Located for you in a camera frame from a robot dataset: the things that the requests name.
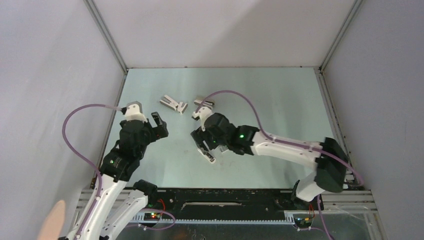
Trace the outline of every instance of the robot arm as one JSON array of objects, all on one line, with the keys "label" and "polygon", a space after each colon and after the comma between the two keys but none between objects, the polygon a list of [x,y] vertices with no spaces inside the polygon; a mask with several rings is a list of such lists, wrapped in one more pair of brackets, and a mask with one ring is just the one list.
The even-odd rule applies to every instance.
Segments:
[{"label": "robot arm", "polygon": [[202,107],[192,117],[200,120],[201,126],[191,136],[199,152],[212,164],[215,158],[210,151],[225,146],[238,155],[271,156],[306,166],[313,172],[296,183],[292,194],[292,201],[301,205],[306,205],[324,191],[339,193],[343,190],[346,167],[316,151],[332,153],[347,162],[347,156],[332,138],[326,138],[324,142],[299,141],[268,134],[272,138],[269,139],[257,127],[235,127],[224,115],[213,113],[208,107]]},{"label": "robot arm", "polygon": [[[168,136],[166,122],[154,112],[151,115],[157,127],[152,127],[142,113],[141,103],[127,104],[122,113],[125,114],[125,120],[120,123],[122,129],[119,140],[103,158],[99,169],[101,180],[96,182],[87,206],[66,236],[68,240],[114,240],[138,211],[148,202],[156,201],[157,187],[141,180],[134,185],[129,198],[107,220],[115,200],[140,165],[147,146]],[[100,182],[100,194],[97,196]]]}]

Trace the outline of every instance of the purple cable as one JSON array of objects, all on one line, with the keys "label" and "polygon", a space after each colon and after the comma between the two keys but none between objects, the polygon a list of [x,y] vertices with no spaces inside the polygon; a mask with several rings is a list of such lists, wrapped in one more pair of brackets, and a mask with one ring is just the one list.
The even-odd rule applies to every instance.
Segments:
[{"label": "purple cable", "polygon": [[[264,128],[262,127],[262,124],[261,124],[261,120],[259,119],[259,114],[258,114],[258,112],[256,111],[256,109],[255,109],[255,107],[253,106],[253,104],[252,104],[252,102],[246,97],[246,96],[244,96],[243,94],[241,94],[241,93],[239,93],[239,92],[236,92],[236,91],[233,91],[233,90],[221,90],[221,91],[216,91],[216,92],[214,92],[214,93],[212,93],[212,94],[210,94],[209,96],[207,96],[207,97],[205,97],[205,99],[203,99],[203,101],[200,103],[200,105],[197,107],[197,109],[196,109],[196,113],[200,110],[200,108],[203,106],[203,104],[205,103],[205,101],[208,99],[208,98],[211,98],[211,97],[213,97],[213,96],[215,96],[215,95],[218,95],[218,94],[222,94],[222,93],[230,93],[230,94],[235,94],[235,95],[238,95],[238,96],[240,96],[240,97],[242,97],[244,100],[246,100],[246,102],[250,105],[250,107],[252,108],[252,110],[253,110],[253,112],[254,112],[254,116],[256,117],[256,121],[257,121],[257,124],[259,125],[259,129],[260,129],[260,131],[263,133],[263,135],[265,135],[265,137],[267,137],[269,140],[273,140],[273,138],[272,137],[270,137],[266,132],[265,132],[265,130],[264,130]],[[303,144],[300,144],[300,143],[295,143],[295,142],[290,142],[290,141],[284,141],[284,140],[281,140],[281,139],[275,139],[274,140],[275,142],[277,142],[277,143],[281,143],[281,144],[287,144],[287,145],[291,145],[291,146],[295,146],[295,147],[298,147],[298,148],[303,148],[303,149],[309,149],[310,148],[310,146],[308,146],[308,145],[303,145]],[[353,167],[351,167],[349,164],[347,164],[345,161],[343,161],[342,159],[340,159],[339,157],[337,157],[337,156],[335,156],[334,154],[331,154],[331,153],[329,153],[329,152],[327,152],[327,151],[324,151],[324,150],[321,150],[321,149],[319,149],[319,148],[316,148],[316,147],[312,147],[312,150],[313,151],[315,151],[315,152],[318,152],[318,153],[320,153],[320,154],[324,154],[324,155],[327,155],[328,157],[330,157],[330,158],[332,158],[332,159],[334,159],[334,160],[336,160],[336,161],[338,161],[339,163],[341,163],[343,166],[345,166],[347,169],[349,169],[350,171],[352,171],[352,173],[355,175],[355,177],[357,178],[357,180],[358,180],[358,185],[359,186],[362,186],[363,184],[364,184],[364,179],[362,178],[362,176],[353,168]]]},{"label": "purple cable", "polygon": [[321,198],[321,194],[316,197],[316,202],[318,203],[319,217],[321,218],[322,226],[324,227],[324,230],[325,230],[325,233],[327,234],[328,239],[333,240],[334,238],[332,238],[333,236],[330,234],[329,230],[327,229],[327,225],[326,225],[326,222],[324,221],[323,213],[321,212],[320,198]]},{"label": "purple cable", "polygon": [[[80,157],[82,160],[84,160],[86,163],[88,163],[90,165],[90,167],[92,167],[95,171],[95,174],[97,176],[98,179],[98,187],[97,187],[97,192],[96,192],[96,197],[100,197],[100,192],[102,190],[102,176],[100,175],[100,171],[97,168],[97,166],[91,162],[88,158],[86,158],[85,156],[83,156],[81,153],[79,153],[74,146],[71,145],[71,143],[69,142],[67,136],[66,136],[66,126],[68,124],[69,119],[72,117],[72,115],[74,115],[76,112],[86,109],[86,108],[91,108],[91,107],[103,107],[103,108],[108,108],[108,109],[113,109],[115,111],[120,111],[121,108],[118,106],[110,106],[110,105],[105,105],[105,104],[88,104],[88,105],[84,105],[84,106],[80,106],[77,109],[73,110],[71,113],[69,113],[69,115],[65,118],[65,121],[63,122],[63,126],[62,126],[62,136],[63,136],[63,140],[65,141],[66,145],[72,150],[72,152],[74,152],[78,157]],[[80,235],[81,231],[83,230],[83,227],[86,225],[87,220],[89,219],[90,214],[92,213],[95,205],[97,203],[97,199],[94,198],[94,201],[92,202],[90,208],[87,211],[87,214],[85,215],[84,219],[82,220],[81,225],[78,228],[78,231],[76,232],[76,235]]]},{"label": "purple cable", "polygon": [[[172,224],[168,225],[168,226],[164,226],[164,227],[160,227],[160,228],[153,228],[153,227],[148,227],[148,226],[140,226],[140,228],[143,229],[149,229],[149,230],[154,230],[154,231],[161,231],[161,230],[165,230],[165,229],[169,229],[172,226],[175,225],[175,222],[177,221],[175,216],[172,215],[170,212],[164,211],[164,210],[159,210],[159,209],[153,209],[153,208],[143,208],[140,213],[160,213],[160,214],[166,214],[168,216],[170,216],[172,218]],[[125,228],[132,228],[132,227],[138,227],[139,224],[129,224],[127,225]]]}]

